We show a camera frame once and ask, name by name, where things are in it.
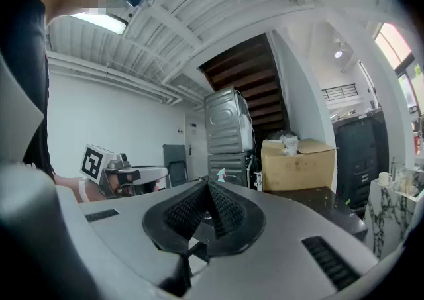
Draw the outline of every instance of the wooden staircase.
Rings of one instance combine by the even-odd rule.
[[[259,149],[257,155],[267,135],[289,129],[278,72],[264,34],[226,50],[200,68],[215,91],[235,87],[246,99]]]

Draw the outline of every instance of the black appliance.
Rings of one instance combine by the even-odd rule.
[[[378,177],[372,116],[359,115],[333,123],[337,146],[337,194],[350,208],[363,209],[370,182]]]
[[[389,172],[389,140],[383,110],[381,108],[374,109],[367,114],[367,117],[371,120],[374,140],[376,142],[378,173]]]

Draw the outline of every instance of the person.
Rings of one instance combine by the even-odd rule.
[[[81,196],[81,179],[57,175],[50,163],[47,145],[48,62],[45,28],[59,16],[96,8],[103,0],[21,1],[23,4],[13,9],[13,14],[10,14],[3,23],[0,51],[22,89],[44,114],[44,119],[28,146],[23,162],[44,171],[56,185],[71,188],[78,202],[87,201],[87,198],[90,201],[102,200],[105,197],[95,183],[90,180],[84,181],[82,186],[84,193]],[[109,179],[109,183],[114,190],[119,187],[115,175]]]

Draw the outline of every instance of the stacked appliance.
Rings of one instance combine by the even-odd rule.
[[[251,186],[254,156],[246,100],[233,88],[205,98],[209,180]]]
[[[375,113],[355,115],[333,123],[337,146],[337,193],[349,202],[350,208],[359,212],[364,210],[368,201],[370,182],[378,177],[379,166],[384,167],[386,161],[383,129],[378,125],[380,122]]]

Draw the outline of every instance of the white wall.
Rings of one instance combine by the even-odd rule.
[[[163,165],[163,144],[185,144],[185,132],[178,133],[185,130],[184,114],[122,89],[51,75],[48,148],[53,168],[64,177],[81,176],[87,143],[124,152],[134,165]]]
[[[363,113],[365,111],[364,100],[359,96],[327,101],[327,108],[329,109],[330,115],[338,114],[340,116],[351,112],[353,109],[358,113]]]
[[[363,98],[363,103],[361,103],[358,106],[358,108],[356,109],[356,112],[363,113],[368,108],[371,108],[371,101],[374,100],[374,96],[371,92],[372,88],[368,85],[358,63],[352,66],[352,69],[349,71],[349,74],[352,76],[354,80],[358,94]]]
[[[288,27],[288,34],[307,58],[321,89],[354,83],[354,78],[349,73],[342,73],[351,53],[346,51],[340,58],[335,58],[339,44],[334,43],[335,31],[329,23],[319,21],[309,25],[292,24]]]

